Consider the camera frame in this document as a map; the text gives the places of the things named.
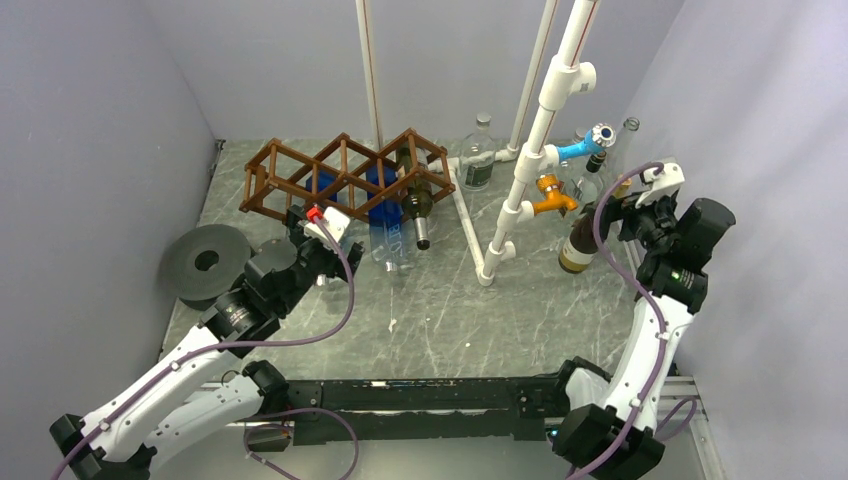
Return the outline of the tall clear wine bottle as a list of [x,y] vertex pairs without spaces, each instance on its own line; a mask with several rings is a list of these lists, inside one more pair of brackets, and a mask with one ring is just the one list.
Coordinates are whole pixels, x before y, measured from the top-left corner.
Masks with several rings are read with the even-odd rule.
[[601,169],[601,179],[605,187],[609,187],[625,172],[625,159],[640,126],[638,117],[627,117],[617,131],[614,145],[606,150],[607,157]]

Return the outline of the clear bottle black cap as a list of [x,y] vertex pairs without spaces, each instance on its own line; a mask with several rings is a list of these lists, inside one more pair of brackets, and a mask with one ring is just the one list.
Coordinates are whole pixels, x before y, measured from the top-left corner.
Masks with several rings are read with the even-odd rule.
[[594,153],[582,160],[575,160],[566,180],[566,194],[577,204],[576,212],[597,200],[604,190],[603,169],[606,152]]

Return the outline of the dark bottle gold cap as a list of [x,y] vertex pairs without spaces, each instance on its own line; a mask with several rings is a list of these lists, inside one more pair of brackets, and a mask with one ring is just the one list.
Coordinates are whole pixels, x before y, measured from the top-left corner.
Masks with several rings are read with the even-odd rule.
[[586,270],[598,251],[592,233],[596,201],[573,214],[575,219],[558,256],[560,267],[568,273],[579,274]]

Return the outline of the green wine bottle silver cap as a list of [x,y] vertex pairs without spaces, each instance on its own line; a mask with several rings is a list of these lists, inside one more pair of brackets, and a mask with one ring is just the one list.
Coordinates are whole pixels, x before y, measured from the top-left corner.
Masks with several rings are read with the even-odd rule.
[[[413,167],[412,150],[408,145],[401,146],[396,151],[398,163],[397,176],[401,179]],[[423,177],[415,177],[406,186],[406,195],[401,201],[403,212],[413,221],[416,235],[416,246],[419,250],[430,248],[428,216],[432,211],[434,200],[430,183]]]

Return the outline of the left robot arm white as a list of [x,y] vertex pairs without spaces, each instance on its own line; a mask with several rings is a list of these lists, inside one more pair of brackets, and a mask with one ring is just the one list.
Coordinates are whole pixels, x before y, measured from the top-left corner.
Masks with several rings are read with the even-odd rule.
[[361,255],[359,243],[346,252],[335,239],[319,235],[281,257],[251,258],[239,286],[219,296],[200,324],[141,378],[85,416],[67,414],[51,425],[64,455],[53,478],[71,469],[79,479],[146,479],[155,466],[225,423],[256,414],[264,420],[279,417],[288,394],[284,379],[267,364],[209,398],[187,399],[256,348],[308,345],[340,331],[350,311],[322,334],[270,338],[319,276],[351,284]]

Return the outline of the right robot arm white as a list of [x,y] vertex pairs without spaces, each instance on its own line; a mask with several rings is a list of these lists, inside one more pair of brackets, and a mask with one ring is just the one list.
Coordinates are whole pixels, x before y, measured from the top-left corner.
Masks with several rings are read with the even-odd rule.
[[645,255],[636,275],[617,269],[637,296],[615,372],[574,358],[551,388],[552,404],[565,416],[550,441],[570,464],[570,479],[639,479],[662,459],[660,393],[677,346],[706,299],[703,268],[736,223],[725,205],[709,198],[694,200],[681,217],[676,206],[674,195],[647,206],[629,196],[599,205],[593,218],[601,240],[618,222],[620,239],[639,242]]

